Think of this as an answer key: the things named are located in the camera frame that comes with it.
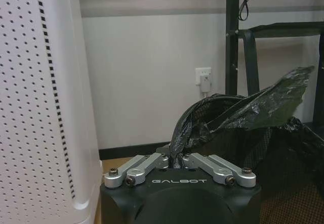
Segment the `black metal frame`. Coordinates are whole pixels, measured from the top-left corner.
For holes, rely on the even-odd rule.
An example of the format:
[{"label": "black metal frame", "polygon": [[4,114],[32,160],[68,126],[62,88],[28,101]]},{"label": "black metal frame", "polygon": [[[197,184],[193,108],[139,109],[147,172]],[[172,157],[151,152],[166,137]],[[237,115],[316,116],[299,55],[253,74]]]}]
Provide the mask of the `black metal frame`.
[{"label": "black metal frame", "polygon": [[237,94],[239,0],[226,0],[226,77],[225,92]]},{"label": "black metal frame", "polygon": [[316,129],[324,129],[324,22],[277,23],[239,30],[238,10],[239,0],[226,0],[226,94],[237,94],[239,38],[242,38],[244,42],[248,93],[252,95],[260,90],[256,37],[294,37],[321,34],[319,46],[320,60],[312,126]]}]

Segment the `black trash bag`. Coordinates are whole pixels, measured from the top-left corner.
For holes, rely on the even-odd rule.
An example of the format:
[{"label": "black trash bag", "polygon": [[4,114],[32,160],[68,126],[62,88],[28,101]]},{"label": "black trash bag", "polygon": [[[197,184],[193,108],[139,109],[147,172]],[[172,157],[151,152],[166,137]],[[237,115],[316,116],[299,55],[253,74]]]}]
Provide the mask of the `black trash bag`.
[{"label": "black trash bag", "polygon": [[257,129],[279,126],[293,115],[302,102],[314,67],[297,68],[275,85],[247,98],[213,95],[192,105],[179,119],[170,143],[171,165],[183,166],[187,149],[204,145],[229,128]]},{"label": "black trash bag", "polygon": [[313,68],[298,68],[250,97],[214,95],[191,106],[170,143],[183,154],[216,154],[250,167],[262,187],[260,223],[324,223],[324,140],[291,117]]}]

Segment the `white wall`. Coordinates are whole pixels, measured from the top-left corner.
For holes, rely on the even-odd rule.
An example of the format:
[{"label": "white wall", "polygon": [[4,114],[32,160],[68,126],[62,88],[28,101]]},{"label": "white wall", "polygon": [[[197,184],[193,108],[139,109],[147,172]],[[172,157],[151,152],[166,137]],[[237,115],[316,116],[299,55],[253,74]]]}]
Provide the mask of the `white wall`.
[{"label": "white wall", "polygon": [[[321,21],[323,12],[254,13],[248,28]],[[166,142],[182,113],[200,100],[196,67],[212,67],[213,91],[225,89],[225,15],[83,18],[99,148]],[[298,66],[316,65],[318,37],[260,39],[260,86]],[[242,44],[238,93],[246,95]],[[316,73],[297,111],[311,121]]]}]

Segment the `power plug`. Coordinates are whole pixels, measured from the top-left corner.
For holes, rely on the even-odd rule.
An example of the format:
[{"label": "power plug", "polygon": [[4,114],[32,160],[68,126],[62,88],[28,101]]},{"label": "power plug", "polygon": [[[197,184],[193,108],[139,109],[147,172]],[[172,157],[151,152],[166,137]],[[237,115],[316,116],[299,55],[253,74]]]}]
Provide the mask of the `power plug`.
[{"label": "power plug", "polygon": [[207,93],[211,91],[211,76],[210,75],[201,75],[200,76],[200,91],[204,95],[204,98],[207,97]]}]

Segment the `screw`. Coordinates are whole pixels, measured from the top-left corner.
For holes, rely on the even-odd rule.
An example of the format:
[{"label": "screw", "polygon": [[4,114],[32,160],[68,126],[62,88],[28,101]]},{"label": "screw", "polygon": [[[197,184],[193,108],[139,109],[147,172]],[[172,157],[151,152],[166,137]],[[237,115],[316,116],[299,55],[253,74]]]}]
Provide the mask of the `screw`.
[{"label": "screw", "polygon": [[244,167],[242,168],[242,173],[245,175],[249,175],[252,173],[252,169],[250,169],[249,167]]},{"label": "screw", "polygon": [[127,186],[132,187],[132,186],[134,186],[134,184],[135,184],[135,179],[134,179],[134,177],[132,177],[132,176],[128,176],[128,177],[125,179],[125,182],[126,182],[126,185],[127,185]]},{"label": "screw", "polygon": [[235,178],[233,176],[228,176],[225,179],[225,184],[229,187],[232,187],[235,184]]},{"label": "screw", "polygon": [[109,170],[109,176],[116,176],[118,175],[118,169],[117,168],[111,168]]}]

